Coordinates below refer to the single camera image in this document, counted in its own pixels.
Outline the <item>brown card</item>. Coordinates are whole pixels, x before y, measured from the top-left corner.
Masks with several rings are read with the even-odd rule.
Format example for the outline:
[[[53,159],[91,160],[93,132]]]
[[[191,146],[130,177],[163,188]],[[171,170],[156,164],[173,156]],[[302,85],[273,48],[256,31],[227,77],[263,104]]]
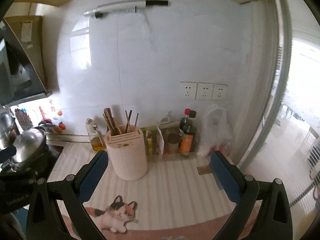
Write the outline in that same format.
[[[197,171],[199,175],[211,174],[212,169],[209,165],[199,166],[197,167]]]

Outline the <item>steel stock pot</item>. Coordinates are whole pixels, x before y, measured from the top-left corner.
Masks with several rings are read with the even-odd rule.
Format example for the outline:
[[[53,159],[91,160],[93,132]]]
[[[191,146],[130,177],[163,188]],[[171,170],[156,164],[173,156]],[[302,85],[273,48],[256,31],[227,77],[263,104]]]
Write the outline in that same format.
[[[1,150],[12,145],[16,139],[15,118],[8,112],[1,113]]]

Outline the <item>glass oil dispenser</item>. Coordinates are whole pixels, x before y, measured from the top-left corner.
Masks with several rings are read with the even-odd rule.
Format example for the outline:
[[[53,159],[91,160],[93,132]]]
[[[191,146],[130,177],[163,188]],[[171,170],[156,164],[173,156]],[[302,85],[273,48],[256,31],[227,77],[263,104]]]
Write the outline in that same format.
[[[103,135],[95,121],[91,118],[86,119],[86,130],[94,151],[104,150],[106,148]]]

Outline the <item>clear plastic bag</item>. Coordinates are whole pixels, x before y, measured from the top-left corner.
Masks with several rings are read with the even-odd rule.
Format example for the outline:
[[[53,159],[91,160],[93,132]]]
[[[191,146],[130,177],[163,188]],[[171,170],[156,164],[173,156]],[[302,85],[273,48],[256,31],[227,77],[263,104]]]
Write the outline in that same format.
[[[200,142],[197,155],[208,156],[210,151],[219,150],[229,155],[232,149],[233,136],[227,120],[227,110],[217,104],[206,108],[202,117]]]

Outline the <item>striped cat table mat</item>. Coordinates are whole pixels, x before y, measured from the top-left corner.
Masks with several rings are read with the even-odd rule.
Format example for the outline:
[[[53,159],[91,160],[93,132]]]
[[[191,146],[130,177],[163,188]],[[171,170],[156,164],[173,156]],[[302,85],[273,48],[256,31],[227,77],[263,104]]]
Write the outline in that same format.
[[[124,234],[104,231],[107,239],[212,239],[235,204],[219,189],[211,173],[199,174],[206,158],[179,154],[148,157],[147,173],[139,180],[119,178],[106,169],[86,207],[106,209],[117,196],[136,202],[135,220]]]

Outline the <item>cream utensil holder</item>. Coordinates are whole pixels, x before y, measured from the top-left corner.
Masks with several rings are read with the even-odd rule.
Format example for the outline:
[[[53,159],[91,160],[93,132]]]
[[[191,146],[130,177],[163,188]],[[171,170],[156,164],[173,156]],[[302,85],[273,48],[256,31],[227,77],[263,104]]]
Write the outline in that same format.
[[[139,127],[132,132],[105,134],[106,149],[116,175],[127,181],[142,178],[148,170],[144,134]]]

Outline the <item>white printed packet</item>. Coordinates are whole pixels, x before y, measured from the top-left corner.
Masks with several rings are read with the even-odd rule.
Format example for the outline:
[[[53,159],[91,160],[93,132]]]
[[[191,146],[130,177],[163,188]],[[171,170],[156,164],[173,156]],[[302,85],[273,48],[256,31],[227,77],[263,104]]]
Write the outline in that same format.
[[[158,155],[162,155],[164,152],[164,139],[160,128],[158,126],[156,127],[156,152]]]

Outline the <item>red cap sauce bottle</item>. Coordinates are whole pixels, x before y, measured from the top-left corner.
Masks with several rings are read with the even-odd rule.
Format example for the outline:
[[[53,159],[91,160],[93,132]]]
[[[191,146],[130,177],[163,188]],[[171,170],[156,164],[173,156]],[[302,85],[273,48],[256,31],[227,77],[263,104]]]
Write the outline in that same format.
[[[191,109],[186,108],[184,110],[184,117],[180,120],[180,124],[179,124],[179,131],[180,134],[183,133],[183,127],[185,126],[185,124],[188,122],[188,118],[189,118],[189,113],[190,113]]]

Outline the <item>black range hood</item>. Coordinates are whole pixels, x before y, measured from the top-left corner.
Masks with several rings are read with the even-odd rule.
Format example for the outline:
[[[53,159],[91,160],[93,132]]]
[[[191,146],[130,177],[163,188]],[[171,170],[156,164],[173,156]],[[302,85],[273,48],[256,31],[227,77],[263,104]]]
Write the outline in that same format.
[[[1,105],[47,98],[42,58],[42,16],[12,16],[1,20]]]

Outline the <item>triple wall socket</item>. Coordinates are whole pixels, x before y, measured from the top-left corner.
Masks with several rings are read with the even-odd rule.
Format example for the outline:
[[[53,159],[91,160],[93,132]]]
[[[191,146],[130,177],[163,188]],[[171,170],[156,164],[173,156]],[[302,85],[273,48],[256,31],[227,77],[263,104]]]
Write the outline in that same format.
[[[180,82],[182,98],[196,100],[225,100],[228,86],[225,84]]]

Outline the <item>wall knife rail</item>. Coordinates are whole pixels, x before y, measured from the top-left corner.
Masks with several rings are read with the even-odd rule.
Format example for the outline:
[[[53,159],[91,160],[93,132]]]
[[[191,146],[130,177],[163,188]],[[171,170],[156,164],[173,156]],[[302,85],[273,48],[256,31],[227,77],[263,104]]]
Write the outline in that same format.
[[[127,0],[119,1],[108,4],[102,4],[94,9],[87,10],[84,12],[85,17],[96,17],[99,18],[101,15],[110,14],[114,12],[125,12],[134,11],[137,12],[139,9],[145,9],[146,7],[154,6],[169,6],[168,0]]]

